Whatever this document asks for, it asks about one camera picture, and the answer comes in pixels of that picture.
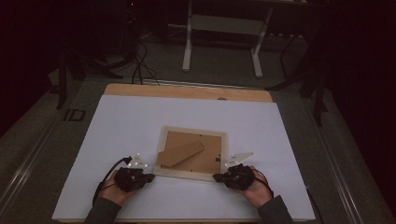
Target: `black cable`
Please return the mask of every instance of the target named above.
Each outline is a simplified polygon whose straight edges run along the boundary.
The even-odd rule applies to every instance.
[[[102,190],[104,190],[104,189],[110,188],[111,186],[114,186],[114,185],[116,185],[116,184],[114,183],[114,184],[111,184],[111,185],[109,185],[109,186],[105,186],[105,187],[103,187],[102,189],[100,189],[99,191],[102,191]]]
[[[142,64],[143,64],[143,66],[146,68],[146,71],[148,71],[148,73],[149,73],[149,75],[151,76],[151,78],[154,79],[155,82],[157,82],[157,84],[158,84],[159,86],[161,86],[161,85],[160,85],[160,82],[159,82],[158,79],[156,78],[157,72],[156,72],[154,69],[149,68],[149,67],[146,65],[146,63],[145,63],[144,61],[142,61]]]
[[[140,45],[143,46],[143,48],[145,49],[145,53],[140,61],[139,61],[138,57],[136,57],[137,67],[134,70],[134,73],[132,74],[132,84],[134,84],[134,77],[136,76],[137,71],[139,71],[140,83],[143,84],[142,75],[141,75],[141,71],[140,71],[140,65],[145,60],[146,55],[148,54],[148,48],[140,40],[137,40],[137,43],[139,43]]]
[[[260,172],[260,171],[258,171],[258,170],[256,170],[256,169],[251,169],[251,170],[254,170],[254,171],[259,172],[259,174],[261,174],[261,175],[265,178],[265,175],[263,175],[262,172]],[[238,174],[238,175],[243,175],[243,176],[246,176],[246,177],[249,177],[249,178],[252,177],[251,175],[247,175],[247,174],[245,174],[245,173],[237,173],[237,174]],[[268,185],[268,183],[265,183],[264,181],[260,180],[260,179],[259,179],[258,177],[256,177],[256,176],[254,176],[254,179],[257,180],[257,181],[259,181],[260,183],[264,184],[264,186],[265,186],[266,188],[268,188],[268,190],[270,191],[272,198],[274,198],[274,191],[270,188],[270,186]]]
[[[107,172],[107,174],[105,175],[105,178],[103,178],[102,182],[99,183],[98,187],[96,188],[95,193],[93,194],[93,199],[92,199],[92,206],[95,204],[95,201],[99,195],[99,191],[101,191],[103,189],[103,185],[105,184],[105,181],[107,180],[107,178],[110,176],[110,174],[113,172],[113,170],[123,161],[128,164],[129,162],[131,162],[132,157],[128,157],[128,158],[122,158],[121,160],[117,161],[116,164],[113,165],[113,167],[111,167],[111,169]]]

